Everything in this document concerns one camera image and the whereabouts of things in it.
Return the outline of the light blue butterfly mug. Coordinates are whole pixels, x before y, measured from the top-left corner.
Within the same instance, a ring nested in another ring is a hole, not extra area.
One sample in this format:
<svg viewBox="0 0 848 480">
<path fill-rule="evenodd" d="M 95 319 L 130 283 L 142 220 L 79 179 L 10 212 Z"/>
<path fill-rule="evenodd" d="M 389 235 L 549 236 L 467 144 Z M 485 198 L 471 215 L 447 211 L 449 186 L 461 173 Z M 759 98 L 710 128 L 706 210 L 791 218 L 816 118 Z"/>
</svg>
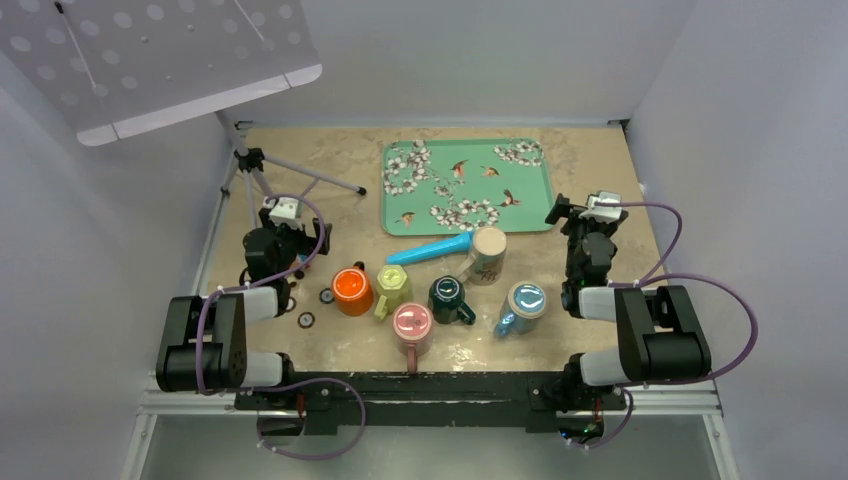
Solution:
<svg viewBox="0 0 848 480">
<path fill-rule="evenodd" d="M 547 309 L 547 296 L 536 283 L 521 281 L 514 284 L 502 305 L 493 329 L 496 338 L 523 335 L 534 330 Z"/>
</svg>

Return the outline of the beige floral mug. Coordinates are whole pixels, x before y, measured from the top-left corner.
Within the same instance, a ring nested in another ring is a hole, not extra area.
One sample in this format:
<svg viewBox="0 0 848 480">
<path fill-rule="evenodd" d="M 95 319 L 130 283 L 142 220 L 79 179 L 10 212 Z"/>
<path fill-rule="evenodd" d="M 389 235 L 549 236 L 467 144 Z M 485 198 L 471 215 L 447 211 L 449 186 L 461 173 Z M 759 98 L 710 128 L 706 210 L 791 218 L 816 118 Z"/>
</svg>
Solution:
<svg viewBox="0 0 848 480">
<path fill-rule="evenodd" d="M 454 276 L 460 282 L 492 285 L 501 276 L 506 250 L 507 236 L 503 230 L 494 226 L 481 227 L 472 235 L 469 253 Z"/>
</svg>

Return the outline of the yellow-green hexagonal mug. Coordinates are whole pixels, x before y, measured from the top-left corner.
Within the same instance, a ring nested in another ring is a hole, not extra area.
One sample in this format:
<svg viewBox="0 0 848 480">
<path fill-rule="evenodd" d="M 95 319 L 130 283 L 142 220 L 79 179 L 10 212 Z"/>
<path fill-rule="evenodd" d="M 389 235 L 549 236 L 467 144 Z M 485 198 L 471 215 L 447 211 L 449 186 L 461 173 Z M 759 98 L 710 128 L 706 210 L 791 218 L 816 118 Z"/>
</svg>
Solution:
<svg viewBox="0 0 848 480">
<path fill-rule="evenodd" d="M 376 276 L 378 294 L 374 315 L 378 321 L 386 319 L 401 304 L 413 300 L 411 280 L 400 265 L 384 265 Z"/>
</svg>

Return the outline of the dark green mug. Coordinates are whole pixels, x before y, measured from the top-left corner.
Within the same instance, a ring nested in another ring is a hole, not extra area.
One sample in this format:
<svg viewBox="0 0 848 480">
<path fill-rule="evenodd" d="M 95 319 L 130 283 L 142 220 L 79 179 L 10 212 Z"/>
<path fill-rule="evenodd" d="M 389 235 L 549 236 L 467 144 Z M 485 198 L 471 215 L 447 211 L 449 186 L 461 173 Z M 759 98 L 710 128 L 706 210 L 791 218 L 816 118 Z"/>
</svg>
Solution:
<svg viewBox="0 0 848 480">
<path fill-rule="evenodd" d="M 433 281 L 428 291 L 428 308 L 434 321 L 449 325 L 457 321 L 466 325 L 476 322 L 476 314 L 465 301 L 463 284 L 452 275 Z"/>
</svg>

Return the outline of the pink mug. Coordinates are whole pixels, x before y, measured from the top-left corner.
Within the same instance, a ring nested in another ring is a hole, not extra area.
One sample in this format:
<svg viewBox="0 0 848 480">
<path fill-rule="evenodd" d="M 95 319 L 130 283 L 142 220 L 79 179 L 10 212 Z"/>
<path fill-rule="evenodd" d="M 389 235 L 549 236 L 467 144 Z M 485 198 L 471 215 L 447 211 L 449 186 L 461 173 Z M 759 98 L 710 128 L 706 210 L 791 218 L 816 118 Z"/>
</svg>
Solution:
<svg viewBox="0 0 848 480">
<path fill-rule="evenodd" d="M 416 302 L 403 303 L 393 313 L 392 328 L 409 374 L 418 372 L 420 358 L 431 349 L 434 323 L 431 310 Z"/>
</svg>

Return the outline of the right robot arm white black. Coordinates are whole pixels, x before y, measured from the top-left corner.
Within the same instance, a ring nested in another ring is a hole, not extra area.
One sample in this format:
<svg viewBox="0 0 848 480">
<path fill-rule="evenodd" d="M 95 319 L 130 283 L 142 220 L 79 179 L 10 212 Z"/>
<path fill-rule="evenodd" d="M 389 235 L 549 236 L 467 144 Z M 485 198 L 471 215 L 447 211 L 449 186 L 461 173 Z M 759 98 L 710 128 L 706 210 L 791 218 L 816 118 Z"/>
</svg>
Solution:
<svg viewBox="0 0 848 480">
<path fill-rule="evenodd" d="M 546 223 L 565 222 L 565 280 L 561 303 L 574 318 L 615 325 L 615 347 L 575 354 L 561 381 L 564 399 L 584 407 L 601 387 L 705 377 L 711 352 L 687 290 L 682 286 L 614 287 L 608 274 L 617 247 L 612 240 L 627 219 L 620 196 L 599 191 L 585 205 L 557 196 Z"/>
</svg>

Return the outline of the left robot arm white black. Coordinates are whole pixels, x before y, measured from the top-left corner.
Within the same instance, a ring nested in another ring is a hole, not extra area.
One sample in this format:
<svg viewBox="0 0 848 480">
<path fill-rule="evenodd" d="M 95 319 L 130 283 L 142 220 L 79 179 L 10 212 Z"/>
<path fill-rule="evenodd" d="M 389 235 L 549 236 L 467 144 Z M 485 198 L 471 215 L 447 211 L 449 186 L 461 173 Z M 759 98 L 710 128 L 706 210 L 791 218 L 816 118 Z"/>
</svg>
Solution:
<svg viewBox="0 0 848 480">
<path fill-rule="evenodd" d="M 246 267 L 241 280 L 262 280 L 289 270 L 313 250 L 325 255 L 332 226 L 312 220 L 315 235 L 285 224 L 249 231 L 242 240 Z M 157 356 L 155 376 L 165 392 L 197 391 L 201 376 L 208 391 L 259 388 L 272 408 L 284 409 L 297 399 L 294 366 L 284 353 L 262 353 L 247 347 L 248 324 L 281 316 L 289 306 L 291 285 L 282 277 L 258 288 L 224 293 L 207 309 L 198 330 L 205 298 L 171 299 Z"/>
</svg>

